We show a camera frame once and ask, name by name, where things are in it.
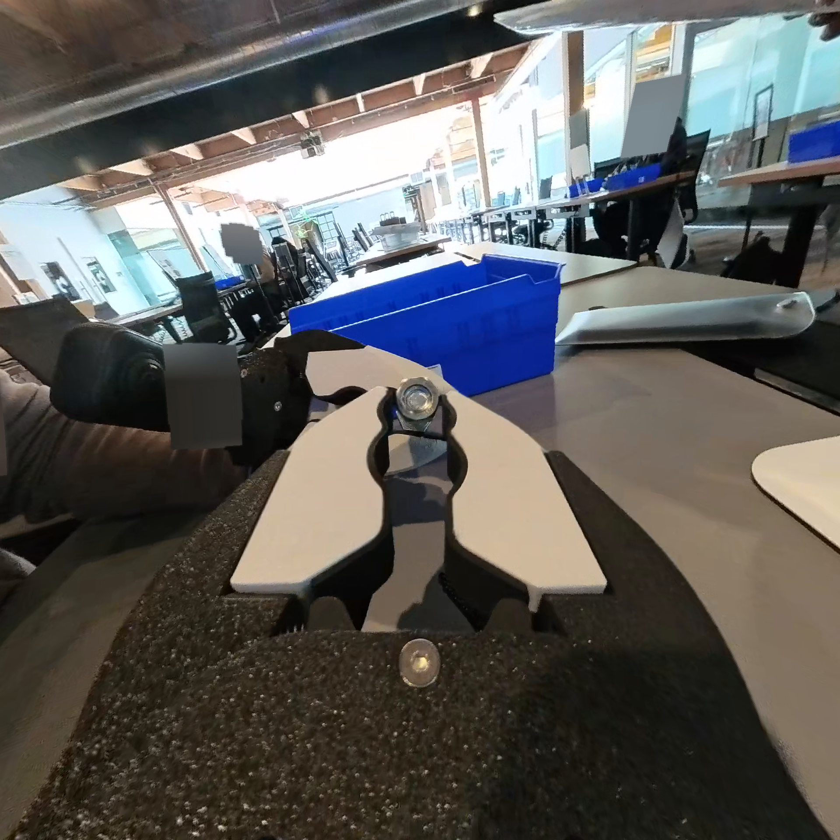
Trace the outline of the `person's left forearm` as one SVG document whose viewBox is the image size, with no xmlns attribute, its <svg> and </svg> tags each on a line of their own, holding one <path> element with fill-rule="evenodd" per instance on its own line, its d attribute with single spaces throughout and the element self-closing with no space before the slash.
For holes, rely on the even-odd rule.
<svg viewBox="0 0 840 840">
<path fill-rule="evenodd" d="M 5 371 L 1 395 L 2 523 L 206 511 L 247 476 L 224 449 L 173 450 L 165 433 L 72 421 L 52 406 L 48 387 Z"/>
</svg>

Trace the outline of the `small blue bin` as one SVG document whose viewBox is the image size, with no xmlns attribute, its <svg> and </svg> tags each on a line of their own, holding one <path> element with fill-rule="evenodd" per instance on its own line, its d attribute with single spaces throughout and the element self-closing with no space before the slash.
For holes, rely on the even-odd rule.
<svg viewBox="0 0 840 840">
<path fill-rule="evenodd" d="M 621 192 L 636 186 L 656 181 L 662 175 L 660 163 L 638 166 L 630 170 L 616 172 L 607 177 L 595 177 L 583 182 L 584 192 L 581 193 L 580 184 L 572 184 L 569 188 L 569 198 L 594 200 L 594 196 L 606 193 Z"/>
<path fill-rule="evenodd" d="M 839 121 L 826 122 L 792 133 L 786 160 L 789 163 L 819 161 L 839 156 Z"/>
</svg>

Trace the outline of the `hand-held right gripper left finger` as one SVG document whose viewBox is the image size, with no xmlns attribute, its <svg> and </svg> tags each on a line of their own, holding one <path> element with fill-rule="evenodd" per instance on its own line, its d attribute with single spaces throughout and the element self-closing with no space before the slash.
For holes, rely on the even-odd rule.
<svg viewBox="0 0 840 840">
<path fill-rule="evenodd" d="M 382 385 L 364 392 L 290 447 L 230 578 L 234 592 L 312 595 L 388 542 L 392 395 Z"/>
</svg>

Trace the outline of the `white paper sheet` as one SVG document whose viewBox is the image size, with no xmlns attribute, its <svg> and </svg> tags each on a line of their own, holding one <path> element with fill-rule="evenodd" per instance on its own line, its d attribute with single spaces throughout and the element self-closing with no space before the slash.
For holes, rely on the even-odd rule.
<svg viewBox="0 0 840 840">
<path fill-rule="evenodd" d="M 819 14 L 838 3 L 814 1 L 550 1 L 495 14 L 495 22 L 524 37 L 563 29 L 688 23 L 770 14 Z"/>
</svg>

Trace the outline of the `wooden side table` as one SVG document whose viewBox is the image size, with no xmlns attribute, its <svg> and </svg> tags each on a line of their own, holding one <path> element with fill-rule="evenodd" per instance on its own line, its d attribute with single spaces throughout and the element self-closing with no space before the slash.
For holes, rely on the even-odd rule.
<svg viewBox="0 0 840 840">
<path fill-rule="evenodd" d="M 777 261 L 778 284 L 797 288 L 802 279 L 817 218 L 839 201 L 839 158 L 782 162 L 717 181 L 719 188 L 748 187 L 750 211 L 781 209 L 790 216 L 784 246 Z"/>
</svg>

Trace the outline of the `grey metal clamp lever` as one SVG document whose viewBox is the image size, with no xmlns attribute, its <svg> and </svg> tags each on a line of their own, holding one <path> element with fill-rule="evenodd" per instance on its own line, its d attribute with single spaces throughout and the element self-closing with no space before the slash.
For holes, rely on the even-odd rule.
<svg viewBox="0 0 840 840">
<path fill-rule="evenodd" d="M 575 313 L 559 346 L 782 340 L 809 329 L 816 309 L 808 294 L 682 301 Z"/>
</svg>

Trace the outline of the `beige table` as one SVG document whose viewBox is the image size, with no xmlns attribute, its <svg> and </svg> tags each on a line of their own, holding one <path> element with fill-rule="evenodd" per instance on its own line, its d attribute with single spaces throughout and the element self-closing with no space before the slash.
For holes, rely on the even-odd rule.
<svg viewBox="0 0 840 840">
<path fill-rule="evenodd" d="M 549 248 L 531 248 L 521 245 L 447 243 L 444 249 L 463 259 L 478 261 L 482 256 L 505 256 L 513 259 L 538 261 L 561 266 L 563 284 L 575 283 L 595 277 L 607 277 L 638 267 L 638 263 L 627 259 L 615 259 L 591 255 L 580 255 Z"/>
</svg>

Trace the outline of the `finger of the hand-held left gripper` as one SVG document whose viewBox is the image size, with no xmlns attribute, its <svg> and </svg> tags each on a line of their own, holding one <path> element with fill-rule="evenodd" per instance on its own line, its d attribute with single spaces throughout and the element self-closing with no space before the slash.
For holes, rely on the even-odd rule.
<svg viewBox="0 0 840 840">
<path fill-rule="evenodd" d="M 409 434 L 392 434 L 387 438 L 387 475 L 399 475 L 427 466 L 447 454 L 444 439 Z"/>
<path fill-rule="evenodd" d="M 338 398 L 350 390 L 377 386 L 397 389 L 404 380 L 422 377 L 443 395 L 454 390 L 437 369 L 376 348 L 318 351 L 308 354 L 306 379 L 317 398 Z"/>
</svg>

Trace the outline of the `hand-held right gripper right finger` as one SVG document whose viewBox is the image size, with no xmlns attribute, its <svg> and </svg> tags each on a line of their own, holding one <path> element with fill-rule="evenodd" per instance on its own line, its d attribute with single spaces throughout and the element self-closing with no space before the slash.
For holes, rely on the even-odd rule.
<svg viewBox="0 0 840 840">
<path fill-rule="evenodd" d="M 443 399 L 448 444 L 444 572 L 478 613 L 504 599 L 601 595 L 607 580 L 547 453 L 461 394 Z"/>
</svg>

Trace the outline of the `blue plastic bin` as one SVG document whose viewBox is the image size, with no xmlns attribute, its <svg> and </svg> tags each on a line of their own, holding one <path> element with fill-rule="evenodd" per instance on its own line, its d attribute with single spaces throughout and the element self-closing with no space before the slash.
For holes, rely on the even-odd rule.
<svg viewBox="0 0 840 840">
<path fill-rule="evenodd" d="M 483 255 L 371 281 L 289 310 L 292 333 L 322 330 L 439 369 L 473 396 L 553 370 L 561 265 Z"/>
</svg>

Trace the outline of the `silver hex nut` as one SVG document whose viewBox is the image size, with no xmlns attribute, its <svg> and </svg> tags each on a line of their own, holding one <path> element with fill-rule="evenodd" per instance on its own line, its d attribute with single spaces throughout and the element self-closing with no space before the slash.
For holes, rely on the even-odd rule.
<svg viewBox="0 0 840 840">
<path fill-rule="evenodd" d="M 434 417 L 438 402 L 439 390 L 425 376 L 405 378 L 395 392 L 396 410 L 411 423 L 420 423 Z"/>
</svg>

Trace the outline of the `brown wooden post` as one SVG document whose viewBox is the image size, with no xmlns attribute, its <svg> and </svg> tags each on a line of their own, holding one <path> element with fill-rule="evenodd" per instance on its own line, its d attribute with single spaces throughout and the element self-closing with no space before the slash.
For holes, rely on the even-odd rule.
<svg viewBox="0 0 840 840">
<path fill-rule="evenodd" d="M 581 29 L 567 31 L 561 37 L 564 106 L 564 154 L 566 183 L 574 181 L 574 150 L 586 142 L 584 109 L 585 49 Z"/>
</svg>

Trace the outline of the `group of black office chairs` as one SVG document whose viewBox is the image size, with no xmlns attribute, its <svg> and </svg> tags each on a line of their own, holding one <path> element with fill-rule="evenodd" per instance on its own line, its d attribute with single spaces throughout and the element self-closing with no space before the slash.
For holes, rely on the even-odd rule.
<svg viewBox="0 0 840 840">
<path fill-rule="evenodd" d="M 227 344 L 242 340 L 245 350 L 253 349 L 289 327 L 293 310 L 314 302 L 340 278 L 311 238 L 297 246 L 278 235 L 267 245 L 258 229 L 239 223 L 223 224 L 219 236 L 227 261 L 238 270 L 233 276 L 216 276 L 211 270 L 187 276 L 160 264 L 176 289 L 195 342 Z M 276 254 L 296 301 L 288 311 L 275 311 L 260 286 L 263 245 Z"/>
</svg>

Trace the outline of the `stack of grey trays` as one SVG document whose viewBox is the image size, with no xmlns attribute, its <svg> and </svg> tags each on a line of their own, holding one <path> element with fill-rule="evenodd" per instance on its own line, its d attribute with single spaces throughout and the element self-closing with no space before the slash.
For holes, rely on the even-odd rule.
<svg viewBox="0 0 840 840">
<path fill-rule="evenodd" d="M 418 222 L 400 224 L 388 220 L 387 224 L 373 227 L 371 234 L 376 237 L 377 243 L 384 252 L 388 253 L 398 249 L 414 246 L 421 242 L 421 234 L 424 227 Z"/>
</svg>

